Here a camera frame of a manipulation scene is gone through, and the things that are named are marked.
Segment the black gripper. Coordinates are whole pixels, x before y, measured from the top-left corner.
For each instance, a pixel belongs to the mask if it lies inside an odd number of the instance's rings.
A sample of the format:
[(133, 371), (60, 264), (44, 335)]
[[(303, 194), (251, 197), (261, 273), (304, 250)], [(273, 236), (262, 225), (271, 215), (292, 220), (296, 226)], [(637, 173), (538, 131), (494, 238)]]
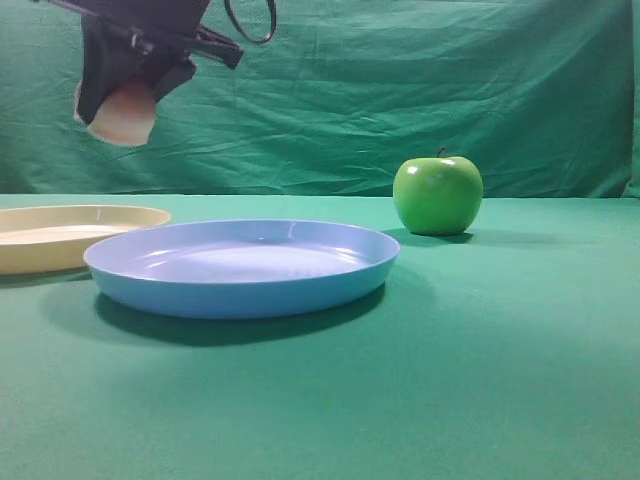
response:
[(103, 102), (137, 71), (137, 103), (150, 108), (195, 74), (198, 53), (235, 69), (243, 50), (201, 24), (209, 7), (197, 0), (76, 0), (56, 6), (82, 19), (83, 70), (75, 115), (90, 125)]

